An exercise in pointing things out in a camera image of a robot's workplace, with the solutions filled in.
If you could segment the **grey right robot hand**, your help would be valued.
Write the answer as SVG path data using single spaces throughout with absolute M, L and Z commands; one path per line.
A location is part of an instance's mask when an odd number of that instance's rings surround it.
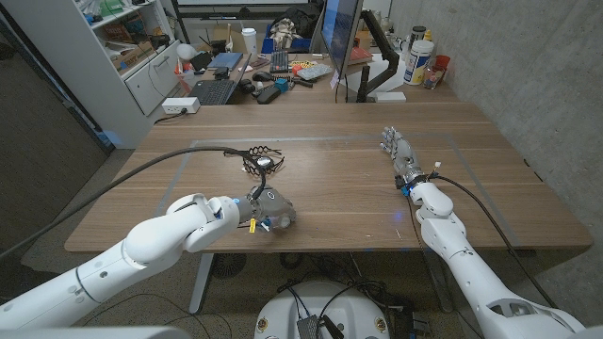
M 395 171 L 397 189 L 410 188 L 425 174 L 418 164 L 415 150 L 404 136 L 394 127 L 385 127 L 381 147 L 390 155 Z

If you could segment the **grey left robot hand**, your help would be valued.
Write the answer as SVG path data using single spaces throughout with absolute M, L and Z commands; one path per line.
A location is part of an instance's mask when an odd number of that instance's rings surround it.
M 286 199 L 275 188 L 266 186 L 257 198 L 253 194 L 259 190 L 258 186 L 243 197 L 235 199 L 239 211 L 239 222 L 247 222 L 252 218 L 259 226 L 272 229 L 286 229 L 297 218 L 297 213 L 291 200 Z

